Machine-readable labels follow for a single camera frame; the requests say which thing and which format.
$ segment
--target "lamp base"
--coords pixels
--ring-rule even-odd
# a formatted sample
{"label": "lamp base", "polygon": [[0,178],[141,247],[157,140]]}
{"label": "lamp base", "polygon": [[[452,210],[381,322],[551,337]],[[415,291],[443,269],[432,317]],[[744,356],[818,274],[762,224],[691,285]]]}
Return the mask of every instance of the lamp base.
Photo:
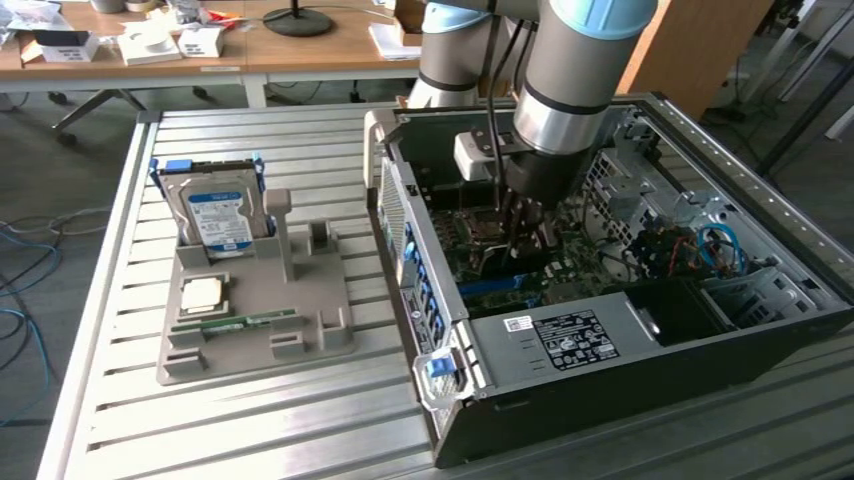
{"label": "lamp base", "polygon": [[279,35],[288,37],[313,37],[332,29],[335,22],[320,12],[301,8],[299,18],[289,8],[273,10],[264,15],[264,26]]}

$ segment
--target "metal slatted surface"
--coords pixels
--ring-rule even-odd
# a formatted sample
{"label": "metal slatted surface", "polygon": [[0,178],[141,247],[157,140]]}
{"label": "metal slatted surface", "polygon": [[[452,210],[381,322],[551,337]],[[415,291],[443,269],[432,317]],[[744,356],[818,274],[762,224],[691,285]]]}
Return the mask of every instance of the metal slatted surface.
{"label": "metal slatted surface", "polygon": [[[293,189],[291,228],[332,219],[359,347],[347,357],[272,371],[157,384],[176,229],[156,189],[137,175],[96,341],[77,345],[94,353],[77,428],[52,431],[48,443],[50,449],[54,433],[69,439],[62,452],[46,452],[68,454],[68,463],[52,471],[42,463],[42,478],[834,478],[846,471],[854,459],[850,328],[750,385],[451,471],[429,467],[361,200],[361,117],[379,107],[387,105],[166,113],[136,139],[142,153],[128,168],[140,174],[152,153],[198,159],[259,151],[268,183]],[[670,166],[683,183],[702,182],[682,162]]]}

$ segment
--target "cardboard box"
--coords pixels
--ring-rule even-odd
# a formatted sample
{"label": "cardboard box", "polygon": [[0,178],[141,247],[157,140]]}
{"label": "cardboard box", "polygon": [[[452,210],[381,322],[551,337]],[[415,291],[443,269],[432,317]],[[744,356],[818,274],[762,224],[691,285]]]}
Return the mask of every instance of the cardboard box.
{"label": "cardboard box", "polygon": [[92,32],[33,30],[45,62],[90,62],[98,42]]}
{"label": "cardboard box", "polygon": [[421,46],[421,23],[425,5],[417,0],[395,1],[395,28],[404,47]]}
{"label": "cardboard box", "polygon": [[219,57],[223,53],[224,31],[219,27],[184,30],[177,48],[188,57]]}

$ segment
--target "gray plastic holder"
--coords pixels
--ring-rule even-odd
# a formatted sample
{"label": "gray plastic holder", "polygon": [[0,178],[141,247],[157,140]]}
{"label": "gray plastic holder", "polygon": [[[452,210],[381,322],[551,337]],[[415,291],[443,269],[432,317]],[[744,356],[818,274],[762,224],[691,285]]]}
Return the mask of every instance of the gray plastic holder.
{"label": "gray plastic holder", "polygon": [[[355,350],[344,265],[325,220],[287,232],[288,190],[264,192],[279,226],[245,255],[209,259],[201,245],[176,246],[157,381],[162,385],[344,355]],[[213,310],[181,312],[182,287],[216,277]]]}

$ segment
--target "robotic arm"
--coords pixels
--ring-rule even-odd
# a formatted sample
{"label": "robotic arm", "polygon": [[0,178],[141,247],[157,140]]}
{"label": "robotic arm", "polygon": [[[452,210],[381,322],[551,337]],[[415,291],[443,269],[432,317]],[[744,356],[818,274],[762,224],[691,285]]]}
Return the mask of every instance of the robotic arm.
{"label": "robotic arm", "polygon": [[500,210],[511,247],[531,233],[543,246],[552,246],[549,212],[579,183],[579,170],[588,163],[604,111],[656,0],[439,3],[427,6],[420,79],[412,92],[423,106],[473,103],[484,50],[479,40],[488,30],[489,13],[539,19],[511,132],[523,148],[501,157]]}

